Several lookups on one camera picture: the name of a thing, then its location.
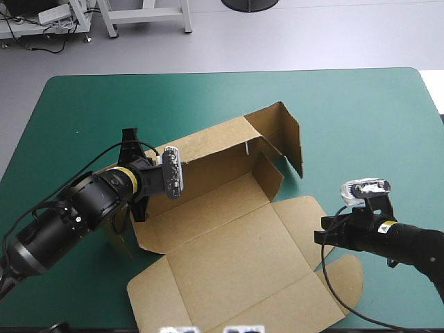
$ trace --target open cardboard box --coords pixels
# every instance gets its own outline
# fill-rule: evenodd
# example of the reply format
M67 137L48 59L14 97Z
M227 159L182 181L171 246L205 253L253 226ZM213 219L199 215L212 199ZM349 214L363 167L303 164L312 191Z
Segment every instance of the open cardboard box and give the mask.
M185 190L178 200L153 196L150 219L134 224L142 248L166 254L128 284L141 333L190 325L319 332L346 315L314 272L320 205L309 196L271 203L283 181L274 159L285 155L302 176L299 124L282 103L168 145L186 162ZM355 305L359 260L345 256L329 270Z

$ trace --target gray floor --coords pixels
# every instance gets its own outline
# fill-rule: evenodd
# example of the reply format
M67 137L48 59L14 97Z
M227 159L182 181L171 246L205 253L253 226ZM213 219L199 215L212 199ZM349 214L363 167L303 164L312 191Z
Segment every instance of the gray floor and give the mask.
M115 9L139 5L138 1L111 3ZM158 1L159 6L168 3L175 1ZM444 69L444 0L280 0L276 7L255 14L228 10L220 0L190 3L194 32L189 35L179 22L162 22L122 26L120 38L111 40L97 15L92 44L83 44L79 35L60 55L16 46L0 50L0 176L52 76ZM48 46L58 48L56 43Z

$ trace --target black round base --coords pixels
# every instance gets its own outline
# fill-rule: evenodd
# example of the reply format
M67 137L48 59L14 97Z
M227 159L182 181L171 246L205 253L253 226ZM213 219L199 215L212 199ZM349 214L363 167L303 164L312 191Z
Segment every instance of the black round base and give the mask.
M238 12L260 12L273 7L279 0L222 0L222 3Z

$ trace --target electrical cable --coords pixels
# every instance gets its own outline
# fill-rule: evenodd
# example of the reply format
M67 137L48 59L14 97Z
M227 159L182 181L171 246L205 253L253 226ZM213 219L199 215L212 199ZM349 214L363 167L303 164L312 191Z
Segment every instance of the electrical cable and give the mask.
M13 17L11 17L11 16L9 16L9 15L5 15L5 14L3 14L2 12L0 12L0 14L3 16L3 20L6 21L6 24L8 25L9 31L11 32L11 35L12 35L12 38L13 38L14 42L15 42L16 44L20 45L23 49L26 49L27 51L45 51L45 52L49 52L49 53L52 53L52 54L59 54L59 53L61 53L61 52L64 51L67 42L69 41L69 39L71 38L71 36L77 31L77 28L78 28L78 21L77 21L77 20L76 20L76 23L75 23L76 26L74 27L74 31L73 31L73 32L71 32L72 26L70 26L69 28L67 28L68 32L67 32L67 34L65 35L65 38L64 38L64 40L63 40L62 48L61 48L60 50L58 50L58 51L52 51L52 50L49 50L49 49L43 49L43 48L39 48L39 47L31 47L31 48L28 48L26 45L24 45L24 44L22 44L22 42L20 42L20 40L15 36L14 32L12 31L12 28L11 28L11 25L10 25L10 23L9 23L9 20L10 20L10 19L13 19ZM64 27L63 25L61 25L60 22L59 22L58 25L59 25L61 28L66 28L66 27ZM53 24L51 24L49 27L47 27L46 29L44 29L44 30L43 30L43 34L45 34L45 33L48 31L48 29L50 29L52 26L53 26Z
M334 290L332 283L330 282L330 279L328 278L328 274L327 274L327 269L326 269L326 265L325 265L325 243L327 241L327 236L329 234L329 232L331 232L333 229L339 227L341 224L343 224L344 222L347 221L347 218L345 218L344 220L338 222L338 216L340 213L342 213L342 211L344 211L347 208L347 206L342 207L340 210L338 210L338 212L334 215L333 218L333 222L332 224L330 224L330 226L328 227L328 229L325 231L324 234L324 239L322 242L322 246L321 246L321 263L322 263L322 270L323 270L323 274L324 274L324 278L325 278L325 282L327 283L328 289L332 292L332 295L334 296L334 298L336 298L336 300L339 302L339 304L341 304L343 307L345 307L348 311L350 311L352 314L360 317L361 319L364 319L365 321L368 321L369 323L373 323L379 326L383 326L383 327L387 327L389 329L392 330L397 330L397 331L405 331L405 332L428 332L430 333L429 330L419 330L419 329L413 329L413 328L405 328L405 327L401 327L401 326L397 326L397 325L392 325L392 324L388 324L388 323L384 323L382 321L377 321L375 319L372 319L370 317L367 317L365 315L363 315L362 313L356 311L355 309L353 309L351 306L347 305L338 295L338 293Z
M57 189L55 189L54 191L52 191L50 194L48 194L43 200L41 200L37 205L34 205L32 208L29 208L28 210L26 210L24 213L22 213L13 223L13 225L10 227L10 229L5 233L5 235L3 236L2 239L2 243L1 243L1 247L2 247L2 251L3 251L3 255L5 256L6 259L6 267L5 270L9 267L9 263L10 263L10 259L8 256L8 251L7 251L7 240L8 237L14 232L15 228L19 225L20 221L29 213L32 213L36 210L45 208L45 207L59 207L59 208L66 208L66 205L63 205L61 202L58 201L51 201L48 202L47 200L50 199L52 196L54 196L55 194L57 194L60 190L62 190L63 188L65 188L68 184L70 184L73 180L75 180L80 174L82 174L86 169L88 169L91 165L93 165L93 163L95 163L98 159L100 159L102 156L104 156L106 153L108 153L109 151L111 151L112 149L121 146L123 144L127 144L127 143L134 143L134 144L141 144L142 146L146 146L148 148L150 148L152 151L154 151L154 153L156 154L156 156L159 156L159 152L157 151L157 149L154 146L151 146L150 144L147 144L146 142L141 142L139 140L127 140L127 141L123 141L123 142L119 142L117 144L113 144L112 146L108 147L107 149L105 149L102 153L98 154L95 158L93 158L91 161L89 161L80 171L78 171L76 174L74 174L72 177L70 177L70 179L68 179L66 182L64 182L62 185L60 185ZM0 289L3 286L4 283L4 279L5 279L5 270L3 270L3 273L1 275L0 278Z

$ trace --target black robotic arm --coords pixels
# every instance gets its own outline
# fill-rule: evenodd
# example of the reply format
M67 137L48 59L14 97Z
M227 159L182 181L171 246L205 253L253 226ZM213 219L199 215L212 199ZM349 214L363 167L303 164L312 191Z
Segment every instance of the black robotic arm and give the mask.
M386 180L367 178L342 186L349 214L326 216L315 231L314 241L387 258L389 267L412 265L432 281L444 302L444 233L398 223L389 200Z
M54 199L35 207L34 219L11 238L0 259L0 299L22 280L43 274L123 207L127 218L131 210L135 221L145 221L151 194L181 195L178 149L166 147L156 163L146 157L136 133L135 128L123 130L116 166L77 177ZM39 209L45 210L38 216Z

